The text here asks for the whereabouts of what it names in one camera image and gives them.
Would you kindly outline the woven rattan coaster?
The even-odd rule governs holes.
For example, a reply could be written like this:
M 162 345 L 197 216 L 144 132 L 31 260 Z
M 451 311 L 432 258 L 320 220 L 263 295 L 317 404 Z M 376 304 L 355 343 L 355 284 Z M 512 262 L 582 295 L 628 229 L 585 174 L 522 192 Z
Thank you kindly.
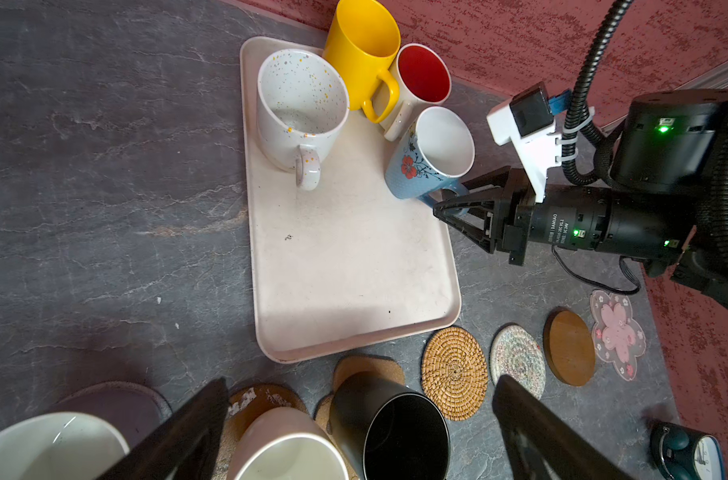
M 424 394 L 451 421 L 465 421 L 482 407 L 489 385 L 487 361 L 479 342 L 467 330 L 436 331 L 421 360 Z

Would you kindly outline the pink flower coaster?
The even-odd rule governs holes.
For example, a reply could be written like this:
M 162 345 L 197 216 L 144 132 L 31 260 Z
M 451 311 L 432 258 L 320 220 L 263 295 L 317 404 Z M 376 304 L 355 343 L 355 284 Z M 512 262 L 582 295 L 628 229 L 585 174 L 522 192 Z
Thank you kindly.
M 597 358 L 612 364 L 623 380 L 633 381 L 638 373 L 638 359 L 646 352 L 647 336 L 634 318 L 630 298 L 594 290 L 589 303 Z

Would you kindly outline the black mug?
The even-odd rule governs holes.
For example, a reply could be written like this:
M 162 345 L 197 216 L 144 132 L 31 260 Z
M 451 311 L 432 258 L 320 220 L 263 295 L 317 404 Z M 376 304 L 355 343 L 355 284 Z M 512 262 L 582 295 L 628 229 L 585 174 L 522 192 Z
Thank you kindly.
M 427 396 L 373 372 L 336 390 L 332 435 L 361 479 L 444 479 L 451 459 L 443 414 Z

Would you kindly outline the yellow mug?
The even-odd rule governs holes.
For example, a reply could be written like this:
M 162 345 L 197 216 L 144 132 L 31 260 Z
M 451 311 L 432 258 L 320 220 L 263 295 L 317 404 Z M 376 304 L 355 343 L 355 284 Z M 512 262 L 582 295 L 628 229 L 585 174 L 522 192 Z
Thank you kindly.
M 350 109 L 379 124 L 396 107 L 400 86 L 390 72 L 401 48 L 391 13 L 376 0 L 341 0 L 329 29 L 323 58 L 343 78 Z

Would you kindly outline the white braided coaster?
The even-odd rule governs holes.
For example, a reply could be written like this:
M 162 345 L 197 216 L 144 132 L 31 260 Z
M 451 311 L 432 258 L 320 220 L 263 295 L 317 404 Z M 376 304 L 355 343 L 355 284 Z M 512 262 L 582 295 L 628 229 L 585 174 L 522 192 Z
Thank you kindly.
M 514 378 L 540 400 L 545 390 L 545 359 L 539 344 L 517 324 L 502 327 L 495 335 L 489 355 L 494 385 L 503 375 Z

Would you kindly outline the red interior mug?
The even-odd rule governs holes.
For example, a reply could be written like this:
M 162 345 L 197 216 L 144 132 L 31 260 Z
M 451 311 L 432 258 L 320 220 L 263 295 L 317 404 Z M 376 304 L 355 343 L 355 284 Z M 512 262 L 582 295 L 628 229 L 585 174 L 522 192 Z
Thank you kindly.
M 398 140 L 428 107 L 440 106 L 452 91 L 450 71 L 429 47 L 411 43 L 403 46 L 389 72 L 399 85 L 399 100 L 379 123 L 388 141 Z

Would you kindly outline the blue floral mug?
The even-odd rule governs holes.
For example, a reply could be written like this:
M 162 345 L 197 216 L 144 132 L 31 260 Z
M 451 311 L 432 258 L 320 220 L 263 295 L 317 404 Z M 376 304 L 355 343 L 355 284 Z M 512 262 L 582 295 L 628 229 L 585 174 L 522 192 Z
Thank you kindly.
M 448 190 L 469 193 L 460 182 L 472 168 L 475 143 L 465 122 L 445 107 L 424 110 L 399 140 L 385 172 L 385 182 L 398 199 L 419 199 L 428 206 L 431 194 Z

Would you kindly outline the brown paw coaster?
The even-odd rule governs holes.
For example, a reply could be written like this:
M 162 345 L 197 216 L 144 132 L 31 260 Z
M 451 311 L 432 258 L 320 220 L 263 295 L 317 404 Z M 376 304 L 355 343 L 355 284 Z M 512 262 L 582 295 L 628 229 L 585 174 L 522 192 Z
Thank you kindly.
M 403 368 L 393 359 L 366 355 L 351 355 L 342 358 L 333 373 L 332 392 L 324 397 L 317 405 L 314 412 L 314 421 L 324 430 L 338 452 L 343 456 L 343 460 L 347 469 L 349 479 L 358 479 L 354 468 L 346 459 L 342 450 L 338 447 L 334 436 L 332 435 L 332 427 L 330 423 L 330 411 L 332 399 L 339 387 L 350 377 L 355 374 L 369 372 L 374 373 L 380 378 L 384 378 L 400 385 L 406 384 L 406 376 Z

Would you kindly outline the brown wooden coaster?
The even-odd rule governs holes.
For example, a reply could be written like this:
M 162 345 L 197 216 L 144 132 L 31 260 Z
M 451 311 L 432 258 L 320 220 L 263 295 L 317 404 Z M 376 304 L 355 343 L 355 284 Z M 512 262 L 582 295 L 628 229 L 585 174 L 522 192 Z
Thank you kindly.
M 543 331 L 545 358 L 554 376 L 570 386 L 582 387 L 594 375 L 595 352 L 586 322 L 573 311 L 557 307 Z

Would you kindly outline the brown glossy coaster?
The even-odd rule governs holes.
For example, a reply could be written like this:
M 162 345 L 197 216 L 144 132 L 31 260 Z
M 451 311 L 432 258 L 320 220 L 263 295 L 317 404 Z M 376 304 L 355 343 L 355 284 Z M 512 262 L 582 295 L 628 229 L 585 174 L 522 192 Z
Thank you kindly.
M 230 393 L 213 479 L 227 478 L 231 458 L 246 430 L 259 416 L 279 407 L 308 412 L 293 390 L 278 384 L 256 384 Z

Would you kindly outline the grey round coaster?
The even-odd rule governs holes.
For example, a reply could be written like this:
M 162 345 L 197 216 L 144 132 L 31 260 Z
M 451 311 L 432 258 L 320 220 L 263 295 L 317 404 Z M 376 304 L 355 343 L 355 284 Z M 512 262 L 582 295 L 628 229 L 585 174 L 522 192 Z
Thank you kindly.
M 47 413 L 79 412 L 114 426 L 133 449 L 165 423 L 173 410 L 157 391 L 126 381 L 86 387 L 61 400 Z

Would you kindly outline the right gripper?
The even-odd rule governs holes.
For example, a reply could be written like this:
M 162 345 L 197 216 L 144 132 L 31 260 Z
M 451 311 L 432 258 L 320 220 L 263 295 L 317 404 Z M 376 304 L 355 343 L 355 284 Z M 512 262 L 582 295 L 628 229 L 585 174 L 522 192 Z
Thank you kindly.
M 485 252 L 507 253 L 516 265 L 531 243 L 669 265 L 693 226 L 692 210 L 662 195 L 551 185 L 538 202 L 526 171 L 511 166 L 461 185 L 471 193 L 439 202 L 434 216 Z

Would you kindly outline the white mug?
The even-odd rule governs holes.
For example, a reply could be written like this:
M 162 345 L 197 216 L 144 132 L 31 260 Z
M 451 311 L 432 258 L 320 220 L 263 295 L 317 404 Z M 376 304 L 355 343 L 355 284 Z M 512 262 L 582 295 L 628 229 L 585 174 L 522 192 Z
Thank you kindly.
M 349 477 L 337 447 L 309 414 L 278 407 L 260 415 L 239 440 L 229 479 L 325 479 Z
M 263 153 L 295 174 L 296 186 L 316 189 L 349 116 L 347 87 L 321 56 L 300 49 L 270 54 L 257 81 L 257 127 Z

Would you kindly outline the lavender mug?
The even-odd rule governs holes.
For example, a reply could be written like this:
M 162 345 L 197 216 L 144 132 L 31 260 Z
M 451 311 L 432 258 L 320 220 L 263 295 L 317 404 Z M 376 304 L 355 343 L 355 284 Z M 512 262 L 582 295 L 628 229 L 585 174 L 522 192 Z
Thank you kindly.
M 0 479 L 96 479 L 130 451 L 109 422 L 56 412 L 0 432 Z

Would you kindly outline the white mug front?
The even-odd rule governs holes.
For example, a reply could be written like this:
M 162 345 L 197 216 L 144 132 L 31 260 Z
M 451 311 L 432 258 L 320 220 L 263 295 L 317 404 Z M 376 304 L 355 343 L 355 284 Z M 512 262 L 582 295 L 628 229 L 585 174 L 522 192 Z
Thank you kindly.
M 325 479 L 349 477 L 337 447 L 309 414 L 278 407 L 260 415 L 239 440 L 229 479 Z

